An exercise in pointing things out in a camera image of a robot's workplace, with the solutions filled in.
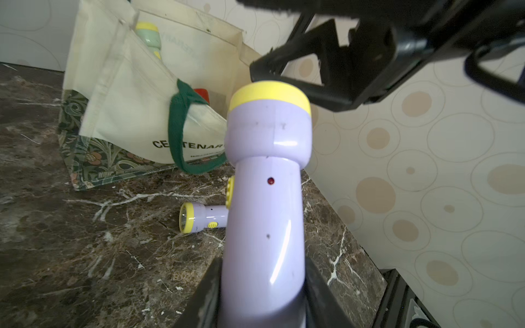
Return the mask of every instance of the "circle pattern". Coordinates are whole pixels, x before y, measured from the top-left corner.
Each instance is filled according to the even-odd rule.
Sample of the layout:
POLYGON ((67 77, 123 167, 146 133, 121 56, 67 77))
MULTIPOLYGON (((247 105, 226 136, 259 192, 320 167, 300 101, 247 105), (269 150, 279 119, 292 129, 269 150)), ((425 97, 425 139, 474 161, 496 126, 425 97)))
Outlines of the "circle pattern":
POLYGON ((433 291, 447 296, 462 296, 472 289, 472 275, 455 257, 438 251, 417 256, 415 262, 419 279, 433 291))
POLYGON ((62 70, 57 58, 46 47, 25 36, 0 33, 0 45, 17 45, 16 47, 2 48, 2 61, 26 63, 35 66, 35 58, 38 58, 38 66, 52 70, 62 70))
POLYGON ((0 26, 16 31, 38 31, 50 20, 49 0, 2 0, 0 26))
POLYGON ((309 174, 312 175, 317 169, 317 155, 315 152, 312 152, 312 155, 310 156, 310 161, 308 162, 308 165, 304 168, 304 170, 309 174))
POLYGON ((236 5, 230 10, 226 21, 243 30, 244 43, 251 39, 257 27, 257 15, 255 11, 253 9, 245 9, 241 5, 236 5))
POLYGON ((313 148, 321 155, 330 155, 339 148, 341 135, 331 123, 323 123, 313 130, 313 148))
POLYGON ((406 211, 388 214, 383 221, 383 231, 395 246, 409 251, 421 250, 430 242, 430 230, 416 215, 406 211))
POLYGON ((319 59, 311 54, 293 61, 293 76, 300 81, 312 82, 319 73, 319 59))
MULTIPOLYGON (((464 58, 456 58, 435 62, 434 74, 436 78, 446 86, 470 86, 474 84, 474 82, 466 76, 465 71, 463 69, 464 62, 464 58)), ((494 71, 501 65, 502 62, 503 58, 483 62, 482 66, 490 71, 494 71)))
POLYGON ((363 211, 353 201, 347 198, 338 199, 333 202, 332 208, 339 215, 339 218, 348 230, 356 231, 363 224, 363 211))
POLYGON ((366 155, 374 158, 386 157, 399 146, 399 129, 394 123, 379 119, 370 121, 359 132, 359 148, 366 155))
POLYGON ((468 162, 483 156, 494 144, 492 124, 477 114, 459 113, 437 121, 430 129, 430 151, 448 162, 468 162))
POLYGON ((281 28, 273 20, 263 23, 254 37, 254 49, 260 54, 266 54, 272 47, 277 46, 281 37, 281 28))
POLYGON ((482 300, 466 299, 454 305, 454 320, 460 328, 518 328, 512 315, 502 308, 482 300))
POLYGON ((525 281, 525 241, 518 237, 500 231, 477 231, 463 240, 461 253, 474 270, 487 278, 525 281))
POLYGON ((518 289, 512 295, 512 308, 518 317, 525 322, 525 311, 523 305, 525 304, 525 287, 518 289))
POLYGON ((470 174, 484 199, 506 206, 525 206, 525 154, 500 153, 479 162, 470 174))
POLYGON ((386 172, 399 189, 417 192, 436 181, 437 164, 432 157, 419 150, 405 150, 392 156, 386 172))
POLYGON ((394 188, 379 177, 368 177, 359 181, 355 194, 359 205, 370 213, 387 213, 395 205, 394 188))
MULTIPOLYGON (((523 64, 520 64, 503 71, 499 75, 511 81, 517 81, 522 70, 523 64)), ((525 111, 522 103, 504 97, 490 89, 483 90, 481 106, 485 113, 495 120, 505 123, 525 123, 525 111)))
POLYGON ((345 130, 352 130, 360 127, 368 116, 369 107, 367 105, 359 106, 351 111, 333 113, 333 120, 338 127, 345 130))
POLYGON ((457 187, 437 187, 421 199, 423 216, 436 228, 463 232, 483 219, 483 207, 470 192, 457 187))
POLYGON ((420 81, 401 89, 392 101, 392 116, 397 123, 416 127, 429 124, 443 111, 445 93, 436 84, 420 81))

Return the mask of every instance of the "flashlight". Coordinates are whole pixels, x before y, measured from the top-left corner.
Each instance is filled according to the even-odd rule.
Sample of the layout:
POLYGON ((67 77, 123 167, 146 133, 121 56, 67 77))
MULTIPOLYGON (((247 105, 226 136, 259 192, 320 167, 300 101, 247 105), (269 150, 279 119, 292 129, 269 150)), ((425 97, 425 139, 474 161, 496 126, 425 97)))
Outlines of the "flashlight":
POLYGON ((225 205, 183 203, 178 215, 178 227, 183 234, 194 234, 204 228, 225 228, 227 221, 228 209, 225 205))
POLYGON ((155 24, 148 22, 138 22, 135 26, 135 32, 139 38, 146 44, 148 49, 157 58, 161 59, 161 35, 155 24))
POLYGON ((226 156, 235 188, 226 228, 218 327, 304 327, 305 238, 300 170, 312 147, 310 103, 261 81, 230 101, 226 156))

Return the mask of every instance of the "canvas bag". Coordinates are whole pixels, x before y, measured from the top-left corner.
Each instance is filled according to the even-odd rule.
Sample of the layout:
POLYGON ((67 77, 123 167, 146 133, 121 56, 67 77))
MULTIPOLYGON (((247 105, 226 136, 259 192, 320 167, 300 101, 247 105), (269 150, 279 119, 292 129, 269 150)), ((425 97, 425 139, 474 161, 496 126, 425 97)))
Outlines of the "canvas bag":
POLYGON ((231 94, 249 83, 248 65, 259 57, 242 43, 239 29, 198 10, 168 0, 135 1, 133 6, 136 9, 124 0, 80 3, 59 124, 61 152, 77 190, 173 169, 175 148, 181 158, 178 166, 185 171, 213 167, 209 159, 224 151, 225 120, 191 88, 207 89, 211 105, 225 115, 231 94), (170 31, 162 38, 163 61, 133 32, 138 19, 156 24, 161 36, 163 29, 170 31), (179 36, 195 39, 195 34, 196 49, 204 55, 193 50, 192 56, 200 59, 199 65, 208 65, 207 70, 189 69, 187 56, 177 61, 183 58, 180 51, 191 50, 179 36), (178 53, 170 50, 176 47, 178 53), (228 64, 226 69, 209 69, 209 61, 217 61, 213 54, 221 66, 228 64), (171 72, 176 69, 191 87, 171 72), (181 106, 187 110, 185 124, 185 114, 177 110, 181 106), (170 128, 178 125, 172 128, 179 129, 178 138, 174 132, 168 135, 168 120, 170 128), (186 163, 193 160, 197 164, 186 163))

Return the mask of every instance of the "marble countertop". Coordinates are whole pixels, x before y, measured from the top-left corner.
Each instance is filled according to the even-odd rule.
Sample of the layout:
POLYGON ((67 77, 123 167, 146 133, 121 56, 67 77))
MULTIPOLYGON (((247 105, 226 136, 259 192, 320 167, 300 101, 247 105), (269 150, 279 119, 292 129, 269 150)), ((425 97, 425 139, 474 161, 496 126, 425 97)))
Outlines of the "marble countertop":
MULTIPOLYGON (((223 204, 224 165, 74 192, 58 153, 63 73, 0 64, 0 316, 9 327, 170 327, 225 231, 179 232, 182 202, 223 204)), ((386 282, 302 172, 306 253, 358 328, 386 282)))

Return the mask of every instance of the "flashlight lens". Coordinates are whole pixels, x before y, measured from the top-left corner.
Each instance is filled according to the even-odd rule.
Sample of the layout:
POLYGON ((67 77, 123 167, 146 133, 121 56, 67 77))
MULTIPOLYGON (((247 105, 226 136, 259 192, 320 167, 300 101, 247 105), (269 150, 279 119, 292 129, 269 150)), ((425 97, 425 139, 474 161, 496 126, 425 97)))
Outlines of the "flashlight lens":
POLYGON ((181 209, 181 228, 184 230, 186 227, 186 206, 181 209))

